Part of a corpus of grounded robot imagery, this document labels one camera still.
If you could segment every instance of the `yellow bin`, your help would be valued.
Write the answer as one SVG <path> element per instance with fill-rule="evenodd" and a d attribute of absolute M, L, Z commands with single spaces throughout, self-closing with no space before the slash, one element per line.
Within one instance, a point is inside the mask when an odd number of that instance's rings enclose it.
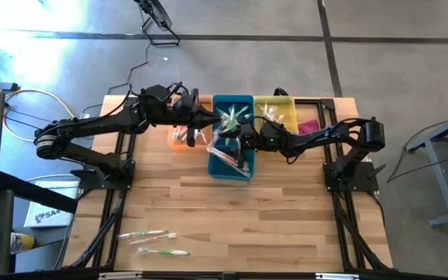
<path fill-rule="evenodd" d="M 299 125 L 296 121 L 295 99 L 291 96 L 254 96 L 255 116 L 264 116 L 265 104 L 278 109 L 275 111 L 275 119 L 283 116 L 280 123 L 285 125 L 286 130 L 291 133 L 299 133 Z M 255 128 L 261 129 L 262 120 L 255 119 Z"/>

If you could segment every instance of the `toothbrush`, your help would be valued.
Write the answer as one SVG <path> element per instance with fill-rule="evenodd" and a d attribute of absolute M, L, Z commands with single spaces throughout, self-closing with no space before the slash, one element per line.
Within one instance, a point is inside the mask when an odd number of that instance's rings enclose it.
<path fill-rule="evenodd" d="M 140 235 L 150 235 L 150 234 L 162 234 L 162 233 L 168 233 L 169 230 L 167 229 L 162 229 L 162 230 L 152 230 L 152 231 L 147 231 L 147 232 L 139 232 L 139 233 L 124 233 L 124 234 L 119 234 L 118 235 L 118 239 L 127 239 L 131 236 L 140 236 Z"/>
<path fill-rule="evenodd" d="M 147 248 L 138 248 L 138 254 L 169 254 L 173 256 L 189 256 L 190 253 L 183 250 L 150 250 Z"/>
<path fill-rule="evenodd" d="M 143 240 L 132 241 L 132 242 L 129 242 L 129 245 L 143 244 L 143 243 L 153 242 L 155 240 L 164 239 L 164 238 L 173 239 L 176 237 L 177 237 L 177 233 L 169 233 L 169 234 L 164 234 L 162 236 L 154 236 L 154 237 L 146 238 Z"/>

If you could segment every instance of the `blue plastic bin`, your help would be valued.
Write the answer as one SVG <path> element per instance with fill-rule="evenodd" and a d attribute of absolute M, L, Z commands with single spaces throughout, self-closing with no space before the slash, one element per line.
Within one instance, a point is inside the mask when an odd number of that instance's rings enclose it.
<path fill-rule="evenodd" d="M 217 95 L 214 96 L 212 101 L 212 109 L 214 113 L 217 113 L 217 109 L 220 109 L 226 113 L 229 112 L 229 107 L 234 104 L 235 111 L 241 110 L 243 107 L 248 106 L 244 114 L 254 115 L 254 98 L 248 95 Z M 212 130 L 218 128 L 220 123 L 213 124 Z M 229 146 L 226 146 L 225 139 L 219 139 L 215 147 L 218 150 L 225 152 L 236 147 L 236 142 L 231 141 Z M 255 167 L 255 151 L 245 151 L 245 162 L 250 167 L 250 178 L 245 177 L 240 172 L 234 170 L 231 166 L 224 163 L 220 158 L 214 155 L 210 155 L 208 158 L 208 174 L 214 178 L 219 179 L 231 179 L 231 180 L 250 180 L 254 176 Z"/>

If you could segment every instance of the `yellow container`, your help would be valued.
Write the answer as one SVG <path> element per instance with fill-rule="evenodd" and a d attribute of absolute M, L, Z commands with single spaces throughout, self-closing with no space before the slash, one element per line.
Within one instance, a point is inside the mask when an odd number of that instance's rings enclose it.
<path fill-rule="evenodd" d="M 279 123 L 284 124 L 286 130 L 291 133 L 299 133 L 299 125 L 296 121 L 295 99 L 291 96 L 254 96 L 255 117 L 264 116 L 264 108 L 277 107 L 275 119 L 282 117 Z M 255 129 L 260 131 L 262 125 L 261 119 L 255 119 Z"/>
<path fill-rule="evenodd" d="M 203 96 L 198 97 L 200 104 L 205 109 L 207 109 L 211 112 L 212 112 L 212 97 L 213 96 L 211 96 L 211 95 L 203 95 Z M 178 96 L 173 97 L 172 104 L 174 105 L 178 100 L 179 100 Z M 212 126 L 209 125 L 208 127 L 203 128 L 203 130 L 202 130 L 203 135 L 205 136 L 205 140 L 207 140 L 207 142 L 205 142 L 203 137 L 201 135 L 199 135 L 196 138 L 194 147 L 189 147 L 186 144 L 186 141 L 181 141 L 182 140 L 181 137 L 178 137 L 177 139 L 173 138 L 173 133 L 174 133 L 175 129 L 176 128 L 169 127 L 169 134 L 167 135 L 167 144 L 173 150 L 206 149 L 207 143 L 209 143 L 210 140 L 212 139 Z"/>

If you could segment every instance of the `butcher block tabletop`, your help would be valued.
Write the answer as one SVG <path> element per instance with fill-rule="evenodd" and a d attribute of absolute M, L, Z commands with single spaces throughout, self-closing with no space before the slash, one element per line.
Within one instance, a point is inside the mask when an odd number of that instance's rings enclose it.
<path fill-rule="evenodd" d="M 102 114 L 123 99 L 105 96 Z M 354 99 L 334 98 L 334 103 L 338 120 L 358 116 Z M 298 123 L 317 119 L 313 105 L 296 105 L 296 113 Z M 168 133 L 169 127 L 160 125 L 136 138 L 135 177 L 125 202 L 121 233 L 168 229 L 178 237 L 145 247 L 185 250 L 191 255 L 137 255 L 136 246 L 121 240 L 116 271 L 342 271 L 333 203 L 324 190 L 323 148 L 306 150 L 292 165 L 279 153 L 259 152 L 250 182 L 219 180 L 207 174 L 205 150 L 173 151 L 167 144 Z M 93 149 L 113 152 L 116 140 L 117 134 L 98 135 Z M 80 200 L 64 265 L 75 261 L 96 235 L 105 194 L 94 190 Z M 378 205 L 366 193 L 354 193 L 353 198 L 359 232 L 391 267 Z M 110 238 L 111 231 L 105 239 L 102 264 Z M 347 244 L 355 263 L 349 237 Z"/>

